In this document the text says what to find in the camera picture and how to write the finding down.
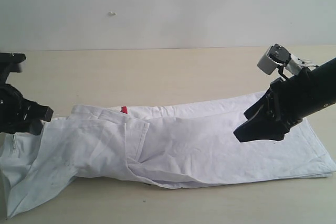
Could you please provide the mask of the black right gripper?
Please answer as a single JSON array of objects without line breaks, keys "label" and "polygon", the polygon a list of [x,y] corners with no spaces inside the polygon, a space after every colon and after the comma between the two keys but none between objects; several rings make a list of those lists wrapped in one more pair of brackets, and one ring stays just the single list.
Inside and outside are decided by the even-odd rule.
[{"label": "black right gripper", "polygon": [[283,140],[285,134],[302,122],[313,108],[311,74],[312,71],[309,69],[302,69],[297,76],[289,79],[279,77],[273,81],[269,88],[273,120],[253,119],[256,116],[263,118],[267,116],[268,100],[264,94],[244,112],[248,121],[233,131],[238,141],[245,143],[257,140]]}]

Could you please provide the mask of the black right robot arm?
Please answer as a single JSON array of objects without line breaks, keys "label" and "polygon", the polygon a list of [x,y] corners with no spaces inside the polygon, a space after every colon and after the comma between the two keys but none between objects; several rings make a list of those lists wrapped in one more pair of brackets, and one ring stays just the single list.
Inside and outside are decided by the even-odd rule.
[{"label": "black right robot arm", "polygon": [[235,131],[240,142],[281,141],[291,128],[311,114],[335,104],[335,59],[297,76],[274,80],[266,93],[244,112],[247,119]]}]

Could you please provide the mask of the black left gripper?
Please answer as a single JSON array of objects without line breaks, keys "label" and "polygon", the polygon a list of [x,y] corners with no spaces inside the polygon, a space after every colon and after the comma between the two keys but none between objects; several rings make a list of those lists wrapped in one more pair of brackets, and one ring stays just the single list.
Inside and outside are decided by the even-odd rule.
[{"label": "black left gripper", "polygon": [[[50,122],[53,109],[35,101],[23,99],[22,94],[12,85],[6,83],[10,73],[21,73],[25,54],[1,52],[1,133],[29,133],[39,135],[43,122]],[[24,122],[18,116],[22,109]]]}]

